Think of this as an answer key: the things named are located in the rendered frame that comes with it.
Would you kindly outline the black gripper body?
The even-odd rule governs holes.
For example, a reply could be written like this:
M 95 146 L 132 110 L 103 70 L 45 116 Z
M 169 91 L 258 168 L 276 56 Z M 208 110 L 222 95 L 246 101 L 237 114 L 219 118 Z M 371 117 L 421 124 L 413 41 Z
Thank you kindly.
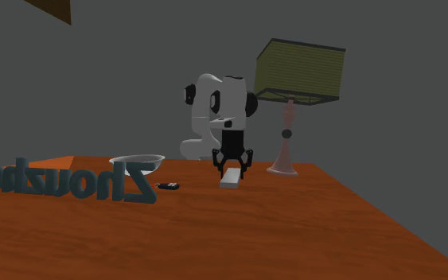
M 222 130 L 220 152 L 227 159 L 241 158 L 245 152 L 243 130 Z

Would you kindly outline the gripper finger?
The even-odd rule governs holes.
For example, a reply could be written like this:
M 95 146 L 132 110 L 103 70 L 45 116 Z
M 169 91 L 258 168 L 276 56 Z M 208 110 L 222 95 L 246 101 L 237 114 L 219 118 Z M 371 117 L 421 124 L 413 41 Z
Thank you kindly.
M 240 178 L 244 179 L 244 174 L 247 171 L 248 167 L 251 167 L 252 158 L 254 151 L 252 149 L 245 150 L 246 161 L 243 161 L 242 157 L 239 156 L 239 164 L 240 164 Z
M 227 156 L 224 154 L 222 159 L 219 161 L 217 158 L 217 155 L 220 153 L 220 150 L 213 149 L 212 150 L 212 162 L 215 167 L 217 167 L 217 170 L 220 172 L 220 177 L 224 176 L 224 165 L 226 161 L 228 160 Z

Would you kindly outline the grey flat rectangular box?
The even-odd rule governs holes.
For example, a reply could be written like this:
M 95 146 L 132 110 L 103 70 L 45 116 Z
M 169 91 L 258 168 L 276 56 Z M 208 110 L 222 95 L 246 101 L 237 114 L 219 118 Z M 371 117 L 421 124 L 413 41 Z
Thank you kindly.
M 237 189 L 240 183 L 240 169 L 227 168 L 220 180 L 220 187 L 223 189 Z

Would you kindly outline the clear glass bowl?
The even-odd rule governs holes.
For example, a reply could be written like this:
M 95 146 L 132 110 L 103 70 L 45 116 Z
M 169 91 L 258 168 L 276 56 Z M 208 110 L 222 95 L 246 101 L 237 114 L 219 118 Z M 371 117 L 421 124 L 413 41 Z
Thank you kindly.
M 162 164 L 163 160 L 166 157 L 159 154 L 136 154 L 136 155 L 126 155 L 126 156 L 120 156 L 120 157 L 113 157 L 109 160 L 109 162 L 113 165 L 116 161 L 121 162 L 141 162 L 141 163 L 152 163 L 154 164 L 154 169 L 143 169 L 142 174 L 143 175 L 149 175 L 150 173 L 156 171 L 160 165 Z

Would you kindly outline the brown wooden table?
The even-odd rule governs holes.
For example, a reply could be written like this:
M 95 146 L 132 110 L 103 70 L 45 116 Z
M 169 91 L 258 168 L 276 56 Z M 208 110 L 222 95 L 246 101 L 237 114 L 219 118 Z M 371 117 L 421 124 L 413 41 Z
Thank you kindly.
M 448 280 L 448 258 L 312 164 L 222 189 L 167 160 L 155 204 L 0 191 L 0 280 Z

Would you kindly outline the olive shade pink table lamp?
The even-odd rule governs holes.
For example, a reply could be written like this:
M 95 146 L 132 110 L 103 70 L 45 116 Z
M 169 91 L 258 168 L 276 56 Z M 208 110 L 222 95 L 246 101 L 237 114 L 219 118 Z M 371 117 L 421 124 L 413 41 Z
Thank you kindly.
M 268 173 L 296 177 L 289 141 L 296 106 L 313 106 L 340 98 L 346 49 L 272 38 L 256 58 L 254 93 L 259 100 L 284 103 L 282 146 Z

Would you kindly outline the teal letter sign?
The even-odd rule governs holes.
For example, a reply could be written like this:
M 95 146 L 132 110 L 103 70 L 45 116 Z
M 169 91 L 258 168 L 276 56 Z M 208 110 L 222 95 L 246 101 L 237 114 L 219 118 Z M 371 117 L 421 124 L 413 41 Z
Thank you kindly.
M 153 204 L 157 194 L 145 178 L 158 166 L 153 162 L 115 161 L 112 171 L 31 168 L 23 157 L 14 166 L 0 166 L 0 190 L 42 196 L 72 194 L 77 199 L 95 196 L 98 200 Z

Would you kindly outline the dark brown angular board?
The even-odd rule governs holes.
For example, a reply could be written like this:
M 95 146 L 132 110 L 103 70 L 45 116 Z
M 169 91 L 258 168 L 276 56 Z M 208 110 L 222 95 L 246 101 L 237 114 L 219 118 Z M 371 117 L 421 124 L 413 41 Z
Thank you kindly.
M 54 16 L 55 18 L 72 24 L 71 0 L 24 0 L 30 5 Z

